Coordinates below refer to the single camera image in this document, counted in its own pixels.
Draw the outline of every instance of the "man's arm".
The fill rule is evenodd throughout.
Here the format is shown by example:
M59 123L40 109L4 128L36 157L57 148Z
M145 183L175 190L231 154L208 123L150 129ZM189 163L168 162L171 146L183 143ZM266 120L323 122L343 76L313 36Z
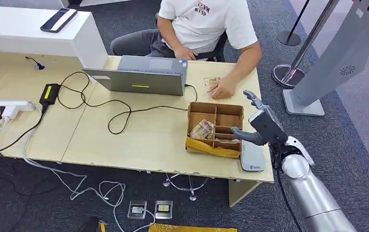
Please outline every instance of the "man's arm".
M255 69L261 56L261 47L258 41L242 48L241 55L234 69L226 77L214 83L208 90L211 93L211 97L220 99L233 96L237 84Z
M191 49L184 47L180 43L180 40L178 40L170 19L157 16L157 27L159 28L160 34L162 34L164 40L166 40L166 42L174 51L176 58L196 60L195 56L197 54L194 53Z

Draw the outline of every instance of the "yellow mat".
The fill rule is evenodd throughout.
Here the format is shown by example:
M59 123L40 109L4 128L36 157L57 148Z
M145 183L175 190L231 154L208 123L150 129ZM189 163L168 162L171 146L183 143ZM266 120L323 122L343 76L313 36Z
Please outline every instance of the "yellow mat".
M148 232L237 232L237 229L153 224Z

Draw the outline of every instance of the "speaker grille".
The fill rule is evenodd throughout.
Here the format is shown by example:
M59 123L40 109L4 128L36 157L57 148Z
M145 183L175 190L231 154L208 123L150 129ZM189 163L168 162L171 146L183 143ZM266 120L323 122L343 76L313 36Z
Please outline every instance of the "speaker grille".
M348 65L347 67L341 69L339 73L341 76L348 76L348 75L353 74L355 71L356 71L356 66Z

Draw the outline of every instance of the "gray pants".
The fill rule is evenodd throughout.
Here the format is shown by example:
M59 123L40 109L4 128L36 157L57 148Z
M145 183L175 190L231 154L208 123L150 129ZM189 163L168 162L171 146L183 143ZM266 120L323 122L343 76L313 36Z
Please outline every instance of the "gray pants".
M116 56L149 56L175 58L174 52L162 42L158 29L142 30L114 39L110 48Z

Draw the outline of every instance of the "white cable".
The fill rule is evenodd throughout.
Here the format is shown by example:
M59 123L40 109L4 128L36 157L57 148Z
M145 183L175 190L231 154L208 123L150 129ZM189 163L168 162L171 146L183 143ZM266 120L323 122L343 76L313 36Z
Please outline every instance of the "white cable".
M42 117L42 111L41 111L41 109L39 109L38 107L36 107L36 109L39 111L39 113L40 113L40 117ZM33 134L35 133L35 131L37 130L37 127L36 128L34 128L33 130L31 130L28 134L27 134L27 137L26 137L26 139L25 139L25 141L24 141L24 144L23 144L23 146L22 146L22 149L21 149L21 154L22 154L22 158L23 158L23 160L26 162L26 163L28 163L28 164L30 164L30 165L32 165L32 166L35 166L35 167L38 167L38 168L43 168L43 169L48 169L48 170L50 170L50 171L52 171L58 178L59 178L59 180L64 184L64 186L66 186L72 193L71 193L71 195L70 195L70 200L71 201L73 201L76 197L78 197L78 196L80 196L81 194L83 194L83 193L85 193L85 192L87 192L87 191L89 191L89 190L92 190L92 191L94 191L95 193L96 193L96 195L98 196L98 197L100 197L106 204L108 204L109 206L111 206L111 207L113 207L113 217L115 218L115 221L116 221L116 224L118 225L118 227L119 227L119 229L122 231L122 232L125 232L124 230L123 230L123 228L120 226L120 224L119 224L119 222L118 222L118 219L117 219L117 217L116 217L116 208L122 203L122 201L123 201L123 196L124 196L124 190L125 190L125 188L126 188L126 185L125 184L123 184L123 183L120 183L120 182L114 182L114 181L108 181L108 180L105 180L105 181L102 181L102 182L100 182L100 184L99 184L99 191L97 191L96 189L94 189L94 188L92 188L92 187L90 187L90 188L87 188L87 189L85 189L85 190L83 190L83 191L81 191L81 192L78 192L77 190L79 189L79 187L82 185L82 183L85 181L85 179L88 177L87 175L78 175L78 174L74 174L74 173L71 173L71 172L65 172L65 171L62 171L62 170L59 170L59 169L55 169L55 168L50 168L50 167L46 167L46 166L43 166L43 165L41 165L41 164L39 164L39 163L37 163L37 162L35 162L35 161L33 161L33 160L31 160L30 158L28 158L27 156L26 156L26 148L27 148L27 146L28 146L28 144L29 144L29 141L30 141L30 139L33 137ZM79 184L77 185L77 187L73 190L73 189L71 189L63 180L62 180L62 178L59 176L59 174L58 173L62 173L62 174L70 174L70 175L73 175L73 176L76 176L76 177L82 177L82 180L79 182ZM105 195L103 195L103 193L102 193L102 184L103 183L110 183L110 184L115 184L109 191L107 191L107 193L105 194ZM113 190L113 189L115 189L115 188L117 188L117 187L120 187L120 189L121 189L121 193L120 193L120 196L119 196L119 198L118 198L118 200L117 200L117 202L116 202L116 204L111 204L108 200L109 200L109 198L107 197L107 195ZM137 232L137 231L139 231L139 230L141 230L141 229L143 229L143 228L146 228L146 227L150 227L151 225L153 225L155 222L156 222L156 217L154 216L154 214L152 214L150 211L148 211L148 210L144 210L144 211L146 211L146 212L148 212L152 217L153 217L153 222L152 223L150 223L150 224L148 224L148 225L146 225L146 226L142 226L142 227L140 227L140 228L138 228L138 229L136 229L136 230L134 230L133 232Z

